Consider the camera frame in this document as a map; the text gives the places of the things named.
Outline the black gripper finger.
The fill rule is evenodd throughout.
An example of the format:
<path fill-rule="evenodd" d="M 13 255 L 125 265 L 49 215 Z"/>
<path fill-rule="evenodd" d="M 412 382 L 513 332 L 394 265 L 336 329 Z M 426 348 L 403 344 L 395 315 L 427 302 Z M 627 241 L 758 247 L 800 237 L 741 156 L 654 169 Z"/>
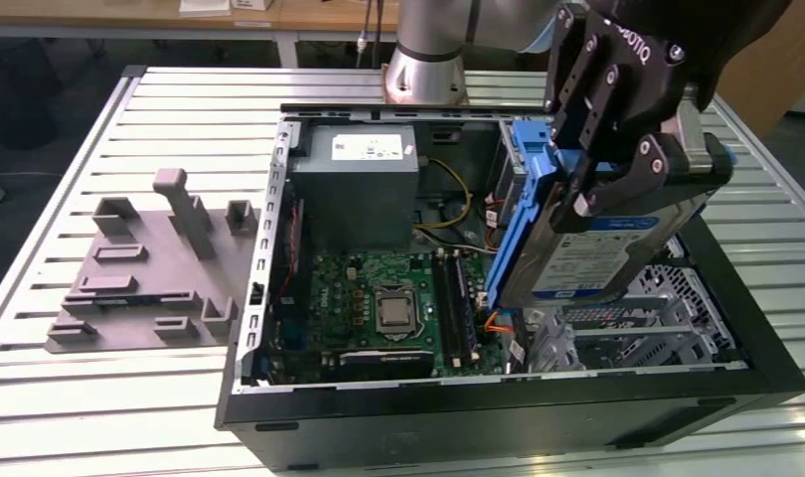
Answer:
<path fill-rule="evenodd" d="M 575 151 L 578 162 L 551 216 L 559 233 L 585 233 L 605 219 L 630 217 L 655 218 L 657 230 L 674 233 L 731 178 L 731 154 L 713 134 L 661 126 L 643 133 L 618 129 L 614 99 L 625 73 L 618 65 L 603 69 L 595 89 L 599 162 L 586 161 L 581 150 L 562 150 Z"/>
<path fill-rule="evenodd" d="M 582 158 L 598 163 L 594 95 L 607 59 L 602 17 L 589 7 L 561 7 L 554 27 L 545 89 L 545 108 L 554 118 L 550 137 L 559 150 L 581 150 Z"/>

